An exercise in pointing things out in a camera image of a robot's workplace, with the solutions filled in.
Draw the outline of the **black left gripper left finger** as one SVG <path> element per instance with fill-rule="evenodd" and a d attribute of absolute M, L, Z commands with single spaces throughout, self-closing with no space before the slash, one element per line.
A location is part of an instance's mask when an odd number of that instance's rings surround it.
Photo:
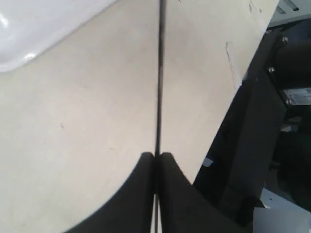
<path fill-rule="evenodd" d="M 142 153 L 128 179 L 111 199 L 68 232 L 149 233 L 154 201 L 154 161 L 152 153 Z"/>

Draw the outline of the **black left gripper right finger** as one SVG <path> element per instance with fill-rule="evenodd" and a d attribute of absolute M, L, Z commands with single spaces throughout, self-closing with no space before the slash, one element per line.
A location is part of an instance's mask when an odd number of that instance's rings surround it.
<path fill-rule="evenodd" d="M 157 192 L 163 233 L 244 233 L 191 185 L 173 155 L 157 158 Z"/>

